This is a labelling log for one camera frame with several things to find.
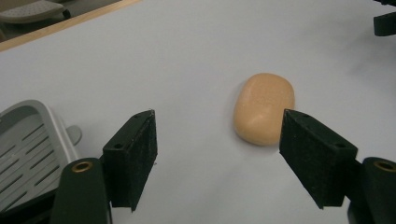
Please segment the brass screw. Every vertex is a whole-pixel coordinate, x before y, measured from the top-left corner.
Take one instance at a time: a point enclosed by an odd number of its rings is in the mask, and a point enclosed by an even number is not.
[[[86,172],[87,170],[91,169],[92,167],[93,167],[92,162],[90,162],[90,161],[82,161],[82,162],[79,162],[79,163],[75,164],[72,167],[72,171],[74,173],[82,173],[82,172]]]
[[[396,173],[396,165],[387,161],[375,161],[374,165],[384,171]]]

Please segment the white tabletop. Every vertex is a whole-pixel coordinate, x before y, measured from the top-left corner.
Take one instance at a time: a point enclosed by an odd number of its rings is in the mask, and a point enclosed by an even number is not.
[[[145,0],[0,53],[0,111],[37,99],[83,131],[82,157],[133,114],[156,110],[159,155],[134,213],[115,224],[347,223],[319,210],[275,147],[233,131],[246,79],[293,85],[296,109],[396,161],[396,38],[362,0]]]

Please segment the floor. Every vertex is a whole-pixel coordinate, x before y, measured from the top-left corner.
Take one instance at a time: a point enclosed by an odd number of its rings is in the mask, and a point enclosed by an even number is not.
[[[56,1],[60,4],[64,5],[72,14],[72,17],[76,17],[87,12],[96,10],[97,8],[105,7],[110,4],[119,2],[120,0],[63,0]],[[0,23],[0,29],[3,31],[4,35],[7,37],[7,40],[18,37],[20,35],[25,35],[36,30],[48,27],[60,21],[63,21],[64,17],[62,14],[59,16],[53,17],[49,20],[33,22],[24,25],[14,25],[14,24],[5,24]]]
[[[33,31],[31,33],[16,36],[15,38],[10,38],[7,41],[0,42],[0,52],[15,48],[19,45],[23,45],[23,44],[29,43],[31,41],[35,41],[36,39],[41,38],[46,35],[52,35],[54,33],[57,33],[59,31],[67,29],[69,27],[78,25],[82,22],[93,20],[99,16],[119,10],[120,8],[129,7],[131,5],[139,3],[140,1],[141,0],[120,0],[116,3],[110,4],[105,7],[100,7],[98,9],[86,12],[79,16],[73,15],[73,17],[69,20],[58,22],[58,23],[52,24],[50,26],[41,28],[39,30]]]

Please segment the soap dish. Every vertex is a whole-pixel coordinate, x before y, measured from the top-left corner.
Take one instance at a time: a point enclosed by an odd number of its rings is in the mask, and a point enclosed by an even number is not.
[[[36,100],[0,113],[0,213],[56,189],[80,138],[79,127],[66,129]]]

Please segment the soap bar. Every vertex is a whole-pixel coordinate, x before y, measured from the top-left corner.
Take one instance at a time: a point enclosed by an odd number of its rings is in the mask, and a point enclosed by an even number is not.
[[[294,90],[290,83],[274,74],[254,75],[239,93],[233,111],[235,131],[255,145],[276,144],[285,108],[294,108]]]

